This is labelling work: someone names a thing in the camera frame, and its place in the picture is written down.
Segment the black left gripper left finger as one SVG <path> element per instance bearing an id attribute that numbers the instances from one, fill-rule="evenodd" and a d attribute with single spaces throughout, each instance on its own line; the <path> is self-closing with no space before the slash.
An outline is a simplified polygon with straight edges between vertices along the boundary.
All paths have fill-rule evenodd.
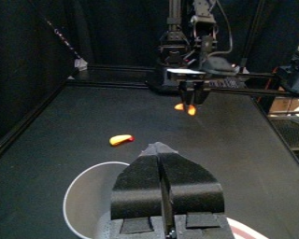
<path id="1" fill-rule="evenodd" d="M 159 154 L 167 151 L 161 142 L 150 144 L 119 173 L 110 211 L 102 216 L 99 239 L 166 239 Z"/>

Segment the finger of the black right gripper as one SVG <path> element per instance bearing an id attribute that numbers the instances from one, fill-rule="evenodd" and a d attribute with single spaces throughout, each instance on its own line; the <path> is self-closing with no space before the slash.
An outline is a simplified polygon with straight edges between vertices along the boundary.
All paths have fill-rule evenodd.
<path id="1" fill-rule="evenodd" d="M 210 95 L 210 92 L 205 90 L 205 83 L 197 82 L 196 83 L 196 105 L 202 105 Z"/>
<path id="2" fill-rule="evenodd" d="M 196 97 L 196 85 L 193 82 L 181 81 L 178 85 L 182 103 L 190 105 Z"/>

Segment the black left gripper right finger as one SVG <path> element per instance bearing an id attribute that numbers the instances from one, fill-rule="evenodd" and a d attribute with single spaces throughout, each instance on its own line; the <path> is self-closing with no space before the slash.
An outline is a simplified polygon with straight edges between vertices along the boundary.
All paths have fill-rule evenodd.
<path id="1" fill-rule="evenodd" d="M 166 227 L 173 239 L 234 239 L 224 189 L 214 175 L 157 143 Z"/>

